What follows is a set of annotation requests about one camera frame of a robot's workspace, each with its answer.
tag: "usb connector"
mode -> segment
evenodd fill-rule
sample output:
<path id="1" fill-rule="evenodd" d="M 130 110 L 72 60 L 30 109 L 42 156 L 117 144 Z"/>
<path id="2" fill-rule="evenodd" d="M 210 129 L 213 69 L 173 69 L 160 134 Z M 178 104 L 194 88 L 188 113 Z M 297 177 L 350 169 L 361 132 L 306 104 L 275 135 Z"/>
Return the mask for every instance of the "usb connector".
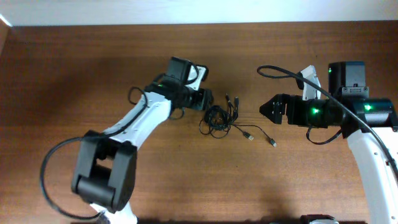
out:
<path id="1" fill-rule="evenodd" d="M 231 103 L 231 100 L 230 100 L 230 98 L 229 98 L 228 93 L 225 93 L 225 98 L 226 98 L 226 101 L 227 101 L 228 103 Z"/>
<path id="2" fill-rule="evenodd" d="M 245 138 L 247 138 L 248 140 L 252 141 L 254 139 L 253 136 L 251 136 L 251 134 L 247 133 L 247 132 L 243 132 L 243 136 Z"/>
<path id="3" fill-rule="evenodd" d="M 238 97 L 235 97 L 234 103 L 235 103 L 235 107 L 239 108 L 239 98 Z"/>
<path id="4" fill-rule="evenodd" d="M 276 142 L 275 142 L 275 140 L 270 139 L 270 140 L 269 140 L 269 143 L 270 143 L 272 146 L 276 147 Z"/>

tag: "black cable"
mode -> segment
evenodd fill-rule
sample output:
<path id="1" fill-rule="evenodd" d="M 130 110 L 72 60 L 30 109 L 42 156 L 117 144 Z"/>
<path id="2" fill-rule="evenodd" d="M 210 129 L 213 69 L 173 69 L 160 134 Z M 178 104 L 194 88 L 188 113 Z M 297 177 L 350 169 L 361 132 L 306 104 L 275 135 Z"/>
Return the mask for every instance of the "black cable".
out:
<path id="1" fill-rule="evenodd" d="M 234 124 L 236 119 L 239 116 L 238 110 L 239 110 L 239 98 L 236 97 L 234 99 L 234 104 L 231 103 L 231 100 L 229 99 L 228 94 L 226 95 L 226 100 L 228 102 L 228 109 L 224 110 L 222 107 L 218 105 L 214 105 L 211 108 L 209 108 L 203 117 L 202 120 L 199 122 L 199 132 L 202 133 L 203 135 L 211 135 L 213 138 L 221 139 L 224 138 L 229 134 L 229 131 L 231 130 L 231 127 L 235 127 L 239 131 L 242 132 L 243 136 L 245 138 L 248 138 L 249 140 L 253 140 L 253 136 L 251 136 L 248 132 L 242 130 L 240 127 L 255 127 L 259 128 L 268 138 L 268 141 L 276 147 L 276 142 L 268 136 L 268 134 L 259 126 L 257 125 L 252 125 L 252 124 Z M 202 122 L 205 122 L 208 125 L 208 132 L 203 132 L 201 129 L 201 124 Z M 214 133 L 217 131 L 223 131 L 225 132 L 224 135 L 222 136 L 215 136 Z"/>
<path id="2" fill-rule="evenodd" d="M 265 73 L 262 73 L 260 71 L 263 68 L 269 68 L 269 69 L 277 70 L 279 72 L 282 72 L 282 73 L 286 74 L 287 76 L 278 77 L 278 76 L 273 76 L 273 75 L 266 75 Z M 366 124 L 366 122 L 364 122 L 356 114 L 354 114 L 352 111 L 350 111 L 346 106 L 344 106 L 342 103 L 340 103 L 336 98 L 334 98 L 332 95 L 330 95 L 326 90 L 320 88 L 319 86 L 317 86 L 316 84 L 314 84 L 310 80 L 307 80 L 306 78 L 300 77 L 300 76 L 296 75 L 293 72 L 290 72 L 288 70 L 285 70 L 283 68 L 279 68 L 279 67 L 276 67 L 276 66 L 273 66 L 273 65 L 261 65 L 260 67 L 257 68 L 257 73 L 262 75 L 263 77 L 267 77 L 267 78 L 295 78 L 297 80 L 300 80 L 302 82 L 307 83 L 308 85 L 310 85 L 314 89 L 320 91 L 322 94 L 327 96 L 331 101 L 333 101 L 336 105 L 338 105 L 343 111 L 348 113 L 356 122 L 361 124 L 363 128 L 367 129 L 373 135 L 373 137 L 376 139 L 376 141 L 380 144 L 380 147 L 381 147 L 384 155 L 386 155 L 387 161 L 388 161 L 388 163 L 390 163 L 392 171 L 393 171 L 393 173 L 394 173 L 394 175 L 396 177 L 396 181 L 398 181 L 398 168 L 397 168 L 396 161 L 394 160 L 394 158 L 392 158 L 388 148 L 383 143 L 381 138 L 376 134 L 376 132 L 371 127 L 369 127 L 368 124 Z"/>
<path id="3" fill-rule="evenodd" d="M 75 138 L 71 138 L 71 139 L 67 139 L 64 140 L 63 142 L 57 144 L 56 146 L 54 146 L 51 150 L 49 150 L 49 152 L 45 155 L 42 166 L 40 167 L 40 189 L 42 190 L 43 196 L 46 199 L 46 201 L 49 203 L 49 205 L 56 210 L 57 212 L 61 213 L 62 215 L 65 215 L 66 217 L 69 218 L 74 218 L 74 219 L 78 219 L 78 220 L 92 220 L 94 218 L 99 217 L 102 212 L 98 212 L 96 215 L 90 216 L 90 217 L 83 217 L 83 216 L 79 216 L 79 215 L 74 215 L 71 214 L 65 210 L 63 210 L 62 208 L 60 208 L 49 196 L 49 194 L 47 193 L 47 190 L 45 189 L 45 185 L 44 185 L 44 173 L 45 173 L 45 168 L 47 166 L 47 163 L 49 162 L 51 156 L 53 153 L 55 153 L 55 151 L 57 151 L 59 148 L 61 148 L 62 146 L 72 143 L 72 142 L 76 142 L 76 141 L 81 141 L 82 138 L 81 137 L 75 137 Z"/>
<path id="4" fill-rule="evenodd" d="M 184 117 L 184 115 L 185 115 L 185 108 L 181 108 L 181 115 L 180 115 L 178 118 L 172 117 L 172 114 L 173 114 L 173 113 L 174 113 L 174 111 L 173 111 L 173 110 L 170 110 L 169 119 L 170 119 L 170 120 L 173 120 L 173 121 L 179 120 L 179 119 L 181 119 L 181 118 Z"/>
<path id="5" fill-rule="evenodd" d="M 187 82 L 186 82 L 186 85 L 189 85 L 189 84 L 192 84 L 192 83 L 196 82 L 196 80 L 197 80 L 198 77 L 199 77 L 199 69 L 198 69 L 197 65 L 195 65 L 195 63 L 191 62 L 190 60 L 189 60 L 189 62 L 192 63 L 193 68 L 194 68 L 195 71 L 197 72 L 197 76 L 196 76 L 196 78 L 194 78 L 193 80 L 187 81 Z"/>
<path id="6" fill-rule="evenodd" d="M 234 126 L 240 126 L 240 127 L 255 127 L 255 128 L 258 128 L 258 129 L 260 129 L 260 131 L 262 131 L 262 132 L 266 135 L 266 137 L 268 138 L 268 140 L 271 140 L 271 139 L 272 139 L 271 137 L 268 136 L 268 134 L 267 134 L 262 128 L 260 128 L 260 127 L 257 126 L 257 125 L 253 125 L 253 124 L 234 124 Z"/>
<path id="7" fill-rule="evenodd" d="M 332 141 L 334 141 L 336 138 L 338 138 L 338 137 L 343 133 L 343 130 L 340 129 L 340 130 L 338 130 L 338 132 L 337 132 L 334 136 L 332 136 L 330 139 L 328 139 L 328 140 L 326 140 L 326 141 L 323 141 L 323 142 L 314 142 L 314 141 L 312 141 L 312 140 L 310 139 L 310 132 L 311 132 L 311 129 L 312 129 L 312 127 L 309 127 L 309 128 L 308 128 L 308 131 L 307 131 L 307 133 L 305 134 L 305 136 L 307 137 L 307 139 L 308 139 L 310 142 L 312 142 L 313 144 L 319 145 L 319 146 L 324 145 L 324 144 L 331 143 Z"/>
<path id="8" fill-rule="evenodd" d="M 50 198 L 50 196 L 48 195 L 47 190 L 46 190 L 46 188 L 45 188 L 45 184 L 44 184 L 44 174 L 45 174 L 45 168 L 46 168 L 47 163 L 49 162 L 49 160 L 50 160 L 52 154 L 55 153 L 58 149 L 60 149 L 62 146 L 65 146 L 65 145 L 67 145 L 67 144 L 69 144 L 69 143 L 72 143 L 72 142 L 82 141 L 82 140 L 88 139 L 88 138 L 90 138 L 90 139 L 93 139 L 93 138 L 95 138 L 95 139 L 109 138 L 109 137 L 111 137 L 111 136 L 115 136 L 115 135 L 117 135 L 117 134 L 123 132 L 128 126 L 130 126 L 130 125 L 138 118 L 139 115 L 142 114 L 142 112 L 144 112 L 144 110 L 147 108 L 147 105 L 148 105 L 148 98 L 147 98 L 145 92 L 144 92 L 143 90 L 141 90 L 140 88 L 138 88 L 138 87 L 132 87 L 132 88 L 129 90 L 129 93 L 128 93 L 128 96 L 127 96 L 129 102 L 130 102 L 131 104 L 133 104 L 133 105 L 136 105 L 136 104 L 137 104 L 137 103 L 131 101 L 131 93 L 132 93 L 133 90 L 139 90 L 139 91 L 144 95 L 145 102 L 144 102 L 144 105 L 143 105 L 142 109 L 132 118 L 132 120 L 130 120 L 127 124 L 125 124 L 121 129 L 119 129 L 119 130 L 117 130 L 117 131 L 115 131 L 115 132 L 113 132 L 113 133 L 110 133 L 110 134 L 103 134 L 103 133 L 102 133 L 102 135 L 100 135 L 100 136 L 75 137 L 75 138 L 71 138 L 71 139 L 64 140 L 64 141 L 62 141 L 61 143 L 59 143 L 59 144 L 57 144 L 56 146 L 54 146 L 53 148 L 51 148 L 51 150 L 49 150 L 49 152 L 45 155 L 44 160 L 43 160 L 43 163 L 42 163 L 42 165 L 41 165 L 41 167 L 40 167 L 40 177 L 39 177 L 40 189 L 42 190 L 43 196 L 44 196 L 44 198 L 46 199 L 46 201 L 49 203 L 49 205 L 50 205 L 54 210 L 56 210 L 57 212 L 61 213 L 62 215 L 65 215 L 66 217 L 74 218 L 74 219 L 77 219 L 77 220 L 92 220 L 92 219 L 98 218 L 103 212 L 99 212 L 99 213 L 97 213 L 96 215 L 93 215 L 93 216 L 90 216 L 90 217 L 83 217 L 83 216 L 79 216 L 79 215 L 74 215 L 74 214 L 71 214 L 71 213 L 69 213 L 69 212 L 66 212 L 65 210 L 63 210 L 62 208 L 60 208 L 60 207 Z"/>
<path id="9" fill-rule="evenodd" d="M 236 109 L 234 109 L 233 113 L 229 113 L 220 106 L 214 105 L 205 112 L 203 119 L 199 122 L 199 132 L 204 135 L 210 134 L 217 139 L 224 138 L 228 135 L 229 131 L 231 130 L 231 125 L 235 122 L 237 118 L 238 111 Z M 204 133 L 201 130 L 201 123 L 203 121 L 209 127 L 209 131 L 207 133 Z M 217 131 L 224 131 L 225 134 L 223 136 L 215 136 L 214 133 Z"/>

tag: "white wall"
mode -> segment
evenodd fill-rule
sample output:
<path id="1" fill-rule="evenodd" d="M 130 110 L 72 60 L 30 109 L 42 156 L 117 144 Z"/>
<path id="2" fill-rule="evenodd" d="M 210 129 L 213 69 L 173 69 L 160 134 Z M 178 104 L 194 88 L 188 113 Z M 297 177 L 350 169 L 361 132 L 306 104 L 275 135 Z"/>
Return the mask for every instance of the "white wall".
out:
<path id="1" fill-rule="evenodd" d="M 14 26 L 398 20 L 398 0 L 0 0 Z"/>

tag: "wood grain surface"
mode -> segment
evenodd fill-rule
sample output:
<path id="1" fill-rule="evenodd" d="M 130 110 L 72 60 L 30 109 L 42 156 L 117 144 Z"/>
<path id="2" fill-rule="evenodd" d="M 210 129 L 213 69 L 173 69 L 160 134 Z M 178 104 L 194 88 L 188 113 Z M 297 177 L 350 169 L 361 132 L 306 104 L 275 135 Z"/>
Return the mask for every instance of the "wood grain surface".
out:
<path id="1" fill-rule="evenodd" d="M 343 139 L 315 146 L 305 128 L 272 124 L 259 107 L 275 94 L 300 95 L 294 80 L 260 77 L 262 64 L 300 71 L 314 65 L 327 89 L 328 64 L 366 63 L 372 97 L 398 105 L 398 22 L 314 22 L 162 26 L 13 27 L 0 58 L 0 220 L 69 223 L 39 189 L 39 167 L 56 143 L 102 131 L 132 106 L 130 86 L 145 87 L 178 56 L 207 65 L 203 88 L 225 106 L 240 99 L 236 124 L 261 126 L 248 141 L 233 129 L 224 139 L 203 136 L 203 112 L 158 126 L 138 153 L 130 199 L 141 218 L 244 221 L 329 214 L 368 221 L 354 157 Z M 319 129 L 314 140 L 336 128 Z M 71 193 L 78 144 L 49 162 L 54 200 L 80 215 L 94 214 Z"/>
<path id="2" fill-rule="evenodd" d="M 4 47 L 4 43 L 6 42 L 7 33 L 8 33 L 8 26 L 5 23 L 3 23 L 2 20 L 0 20 L 0 55 Z"/>

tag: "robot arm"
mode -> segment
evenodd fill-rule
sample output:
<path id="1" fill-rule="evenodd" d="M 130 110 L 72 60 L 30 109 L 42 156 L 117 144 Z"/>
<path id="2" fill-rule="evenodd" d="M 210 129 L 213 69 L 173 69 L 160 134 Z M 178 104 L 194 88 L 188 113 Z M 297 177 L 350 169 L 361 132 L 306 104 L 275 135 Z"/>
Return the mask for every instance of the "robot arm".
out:
<path id="1" fill-rule="evenodd" d="M 391 128 L 373 130 L 397 160 L 398 133 Z M 371 134 L 361 130 L 351 134 L 347 141 L 361 174 L 371 223 L 397 223 L 398 183 L 380 145 Z"/>
<path id="2" fill-rule="evenodd" d="M 338 133 L 347 139 L 361 174 L 371 223 L 397 223 L 398 182 L 394 168 L 398 158 L 398 119 L 390 100 L 371 99 L 368 90 L 363 62 L 329 64 L 329 94 L 377 133 L 386 145 L 387 153 L 369 130 L 340 106 L 331 100 L 321 100 L 312 92 L 311 98 L 278 94 L 260 107 L 260 113 L 275 124 L 281 124 L 282 115 L 286 114 L 288 124 L 309 128 L 308 139 L 312 127 L 340 126 Z M 337 136 L 317 144 L 326 144 Z M 317 220 L 316 223 L 328 221 Z"/>
<path id="3" fill-rule="evenodd" d="M 162 82 L 154 81 L 147 86 L 137 105 L 122 120 L 102 134 L 88 131 L 81 140 L 72 191 L 85 202 L 111 213 L 128 206 L 134 189 L 138 149 L 174 109 L 207 109 L 213 97 L 210 90 L 200 88 L 207 73 L 205 66 L 172 58 Z M 100 137 L 122 127 L 119 134 Z M 112 169 L 98 165 L 98 159 L 112 159 Z"/>

